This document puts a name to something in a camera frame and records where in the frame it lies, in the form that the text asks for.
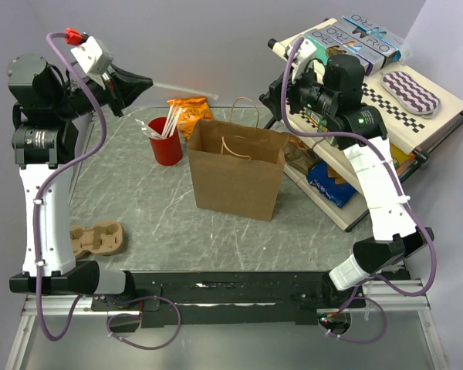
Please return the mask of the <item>brown paper bag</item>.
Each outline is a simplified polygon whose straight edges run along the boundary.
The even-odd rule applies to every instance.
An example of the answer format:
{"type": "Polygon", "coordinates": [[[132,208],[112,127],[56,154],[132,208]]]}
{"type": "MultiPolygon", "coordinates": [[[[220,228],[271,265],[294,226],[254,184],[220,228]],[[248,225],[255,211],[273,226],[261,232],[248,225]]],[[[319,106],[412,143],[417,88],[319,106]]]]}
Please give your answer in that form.
{"type": "Polygon", "coordinates": [[[286,164],[288,133],[200,119],[187,142],[196,206],[270,221],[286,164]]]}

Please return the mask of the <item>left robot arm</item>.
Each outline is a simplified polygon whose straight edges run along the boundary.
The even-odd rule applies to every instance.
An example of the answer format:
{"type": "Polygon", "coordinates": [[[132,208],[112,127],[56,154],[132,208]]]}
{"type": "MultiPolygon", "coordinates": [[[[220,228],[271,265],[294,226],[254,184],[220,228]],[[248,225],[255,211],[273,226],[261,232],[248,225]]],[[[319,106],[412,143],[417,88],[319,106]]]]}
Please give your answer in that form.
{"type": "Polygon", "coordinates": [[[91,113],[91,98],[122,116],[149,89],[149,77],[109,64],[97,84],[85,77],[88,93],[64,80],[59,69],[38,54],[13,59],[7,67],[15,132],[12,148],[25,194],[26,252],[22,270],[10,277],[14,293],[109,294],[121,310],[137,300],[133,278],[126,271],[101,268],[95,261],[76,261],[69,232],[69,190],[78,130],[74,120],[91,113]]]}

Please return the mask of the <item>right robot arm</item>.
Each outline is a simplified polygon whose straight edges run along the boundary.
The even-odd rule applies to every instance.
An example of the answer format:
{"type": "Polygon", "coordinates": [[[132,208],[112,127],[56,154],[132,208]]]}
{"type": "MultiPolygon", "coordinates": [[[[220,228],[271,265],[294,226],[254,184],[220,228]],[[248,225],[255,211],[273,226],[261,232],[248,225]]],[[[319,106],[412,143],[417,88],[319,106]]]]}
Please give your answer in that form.
{"type": "Polygon", "coordinates": [[[327,130],[319,136],[336,138],[357,176],[370,213],[372,237],[355,243],[352,254],[329,272],[329,283],[321,290],[323,301],[339,307],[347,300],[349,288],[424,246],[431,253],[431,273],[422,289],[427,291],[437,272],[434,236],[418,220],[402,190],[379,110],[362,100],[364,68],[354,56],[334,55],[329,57],[319,82],[312,68],[301,66],[313,60],[290,52],[285,72],[261,101],[297,136],[307,134],[293,128],[290,114],[311,109],[325,119],[327,130]]]}

